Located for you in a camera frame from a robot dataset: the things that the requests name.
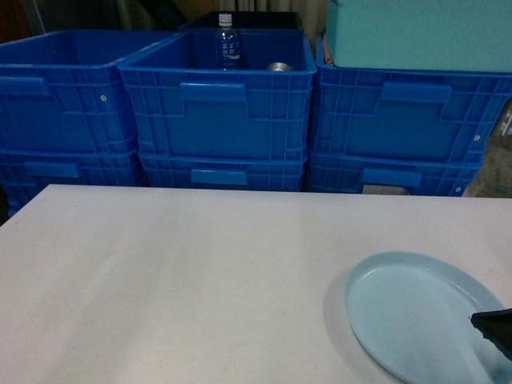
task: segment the crate rim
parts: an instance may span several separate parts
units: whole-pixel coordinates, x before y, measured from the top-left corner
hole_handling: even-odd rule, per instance
[[[209,158],[200,156],[173,156],[165,154],[146,154],[141,151],[138,152],[140,159],[169,161],[169,162],[210,162],[221,164],[255,164],[265,166],[301,166],[304,165],[308,157],[304,150],[304,155],[301,160],[261,160],[259,158]]]
[[[309,160],[312,158],[332,158],[333,160],[349,160],[355,162],[375,162],[396,166],[429,166],[435,168],[458,168],[464,170],[478,170],[483,162],[422,162],[419,160],[397,160],[394,158],[372,158],[369,156],[354,156],[351,154],[328,154],[321,151],[310,151]]]
[[[218,69],[194,69],[194,68],[154,68],[150,66],[136,66],[134,65],[137,61],[144,58],[148,54],[152,54],[157,50],[160,50],[161,48],[164,48],[168,46],[169,44],[172,44],[175,40],[186,38],[189,34],[194,33],[207,33],[208,30],[191,30],[187,32],[178,32],[176,33],[173,38],[167,38],[165,40],[162,40],[160,42],[154,43],[152,46],[144,47],[143,49],[140,49],[137,52],[132,53],[129,57],[126,57],[125,60],[123,60],[117,67],[120,71],[137,71],[137,72],[159,72],[159,73],[194,73],[194,74],[226,74],[226,71],[224,70],[218,70]],[[272,34],[272,33],[279,33],[279,34],[299,34],[298,32],[289,32],[287,30],[280,31],[280,30],[244,30],[242,31],[243,34]],[[310,40],[309,38],[302,33],[302,51],[304,53],[304,60],[306,62],[306,69],[305,70],[291,70],[291,71],[272,71],[272,70],[234,70],[230,71],[228,74],[257,74],[257,75],[265,75],[265,76],[304,76],[307,75],[314,75],[317,73],[318,69],[314,62],[313,57],[313,51],[311,48]]]
[[[151,33],[153,31],[149,30],[88,30],[88,29],[67,29],[67,30],[58,30],[55,32],[49,32],[47,34],[40,34],[37,36],[32,36],[29,38],[24,38],[22,40],[15,40],[12,42],[5,42],[2,44],[2,46],[14,46],[17,44],[20,44],[25,41],[37,41],[37,40],[43,40],[47,38],[48,36],[55,36],[59,34],[73,34],[73,33],[86,33],[86,34],[92,34],[92,33],[108,33],[108,34],[136,34],[136,33]],[[172,31],[155,31],[157,33],[168,33],[170,36],[167,38],[163,38],[162,40],[158,42],[152,42],[148,46],[144,46],[134,52],[131,52],[127,54],[126,56],[116,58],[115,60],[111,62],[106,62],[104,64],[20,64],[20,63],[0,63],[0,69],[36,69],[36,70],[109,70],[112,68],[116,68],[119,66],[119,63],[124,62],[128,58],[131,58],[132,55],[139,53],[140,51],[147,50],[148,48],[157,45],[161,42],[166,41],[167,39],[173,40],[175,39],[175,35],[177,33]]]

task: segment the light blue plate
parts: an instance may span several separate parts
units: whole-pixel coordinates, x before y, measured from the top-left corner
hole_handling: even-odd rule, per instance
[[[365,350],[411,384],[506,383],[512,362],[473,328],[503,305],[468,274],[420,254],[378,254],[346,282],[350,326]]]

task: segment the crate handle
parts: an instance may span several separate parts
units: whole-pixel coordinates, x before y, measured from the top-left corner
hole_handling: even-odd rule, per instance
[[[380,186],[419,186],[422,174],[404,170],[379,170],[365,168],[362,172],[361,182]]]
[[[29,176],[43,176],[52,178],[80,178],[80,169],[72,162],[35,162],[24,164],[25,172]]]
[[[395,102],[430,102],[446,104],[451,95],[451,86],[413,84],[408,82],[385,82],[381,99]]]
[[[44,78],[1,76],[0,94],[10,96],[49,96],[50,89]]]
[[[227,186],[246,186],[247,172],[245,170],[208,170],[193,168],[192,182],[223,184]]]
[[[181,82],[182,100],[244,102],[246,86],[240,82]]]

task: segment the table surface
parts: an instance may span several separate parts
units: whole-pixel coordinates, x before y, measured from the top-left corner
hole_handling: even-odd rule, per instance
[[[49,186],[0,228],[0,382],[396,383],[346,277],[406,251],[512,306],[512,200]]]

